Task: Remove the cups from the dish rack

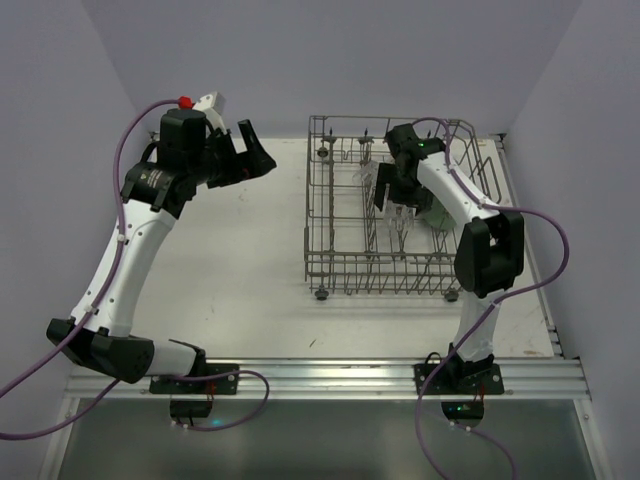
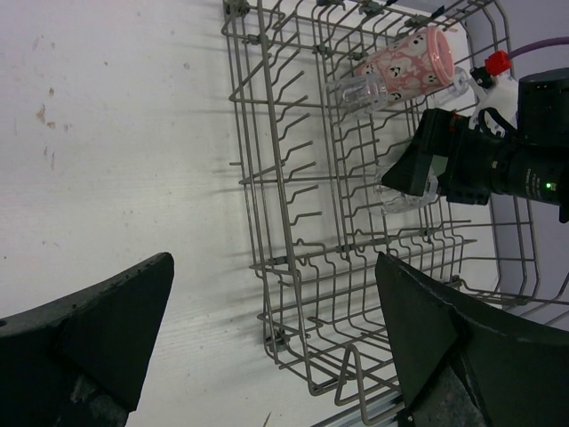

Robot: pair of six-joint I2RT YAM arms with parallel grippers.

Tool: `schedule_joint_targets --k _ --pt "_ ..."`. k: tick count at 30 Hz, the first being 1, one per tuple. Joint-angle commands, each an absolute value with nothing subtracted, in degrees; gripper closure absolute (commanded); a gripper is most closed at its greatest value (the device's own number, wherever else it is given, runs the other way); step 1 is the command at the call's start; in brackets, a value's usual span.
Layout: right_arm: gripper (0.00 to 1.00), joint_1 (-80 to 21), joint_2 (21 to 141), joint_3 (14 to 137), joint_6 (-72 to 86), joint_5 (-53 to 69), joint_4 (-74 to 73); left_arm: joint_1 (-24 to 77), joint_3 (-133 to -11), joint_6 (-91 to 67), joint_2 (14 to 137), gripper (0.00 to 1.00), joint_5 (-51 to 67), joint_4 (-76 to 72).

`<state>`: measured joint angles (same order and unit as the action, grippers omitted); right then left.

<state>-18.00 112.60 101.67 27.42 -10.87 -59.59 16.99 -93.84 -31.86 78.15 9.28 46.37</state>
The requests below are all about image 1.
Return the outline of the clear glass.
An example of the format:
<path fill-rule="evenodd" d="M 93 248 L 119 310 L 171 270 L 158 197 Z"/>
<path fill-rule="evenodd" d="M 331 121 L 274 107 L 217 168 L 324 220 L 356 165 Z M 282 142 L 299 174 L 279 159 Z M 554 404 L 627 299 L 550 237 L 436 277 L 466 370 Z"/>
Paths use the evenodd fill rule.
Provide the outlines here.
<path fill-rule="evenodd" d="M 387 201 L 384 207 L 384 220 L 390 231 L 406 233 L 414 225 L 414 209 L 406 205 Z"/>
<path fill-rule="evenodd" d="M 361 165 L 352 176 L 353 185 L 359 187 L 375 185 L 378 177 L 379 166 L 380 163 L 377 161 L 370 161 Z"/>

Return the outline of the green ceramic mug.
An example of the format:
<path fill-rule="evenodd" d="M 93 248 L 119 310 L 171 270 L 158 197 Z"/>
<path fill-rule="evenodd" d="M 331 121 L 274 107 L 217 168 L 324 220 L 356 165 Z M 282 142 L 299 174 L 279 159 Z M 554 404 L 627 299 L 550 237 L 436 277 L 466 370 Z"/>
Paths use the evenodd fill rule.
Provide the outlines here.
<path fill-rule="evenodd" d="M 436 197 L 432 198 L 431 204 L 417 217 L 428 227 L 437 231 L 450 231 L 456 227 L 454 218 Z"/>

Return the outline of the clear glass front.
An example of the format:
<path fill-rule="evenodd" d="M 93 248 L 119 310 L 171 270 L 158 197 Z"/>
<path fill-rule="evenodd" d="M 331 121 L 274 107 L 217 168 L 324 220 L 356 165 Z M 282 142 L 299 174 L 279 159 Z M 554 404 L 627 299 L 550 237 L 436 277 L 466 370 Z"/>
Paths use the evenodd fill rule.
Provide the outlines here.
<path fill-rule="evenodd" d="M 384 207 L 384 220 L 390 231 L 406 233 L 414 225 L 414 209 L 406 205 L 387 201 Z"/>

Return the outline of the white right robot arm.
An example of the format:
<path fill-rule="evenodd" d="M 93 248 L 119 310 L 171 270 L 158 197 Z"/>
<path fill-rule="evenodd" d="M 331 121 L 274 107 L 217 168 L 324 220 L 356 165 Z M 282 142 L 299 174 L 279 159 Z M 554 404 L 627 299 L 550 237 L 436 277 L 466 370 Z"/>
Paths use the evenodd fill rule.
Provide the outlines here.
<path fill-rule="evenodd" d="M 451 161 L 450 139 L 420 138 L 411 123 L 385 135 L 393 158 L 378 168 L 374 203 L 417 212 L 441 206 L 461 228 L 454 274 L 463 289 L 458 331 L 448 354 L 426 373 L 424 389 L 459 392 L 491 378 L 499 298 L 524 270 L 524 219 L 497 203 Z"/>

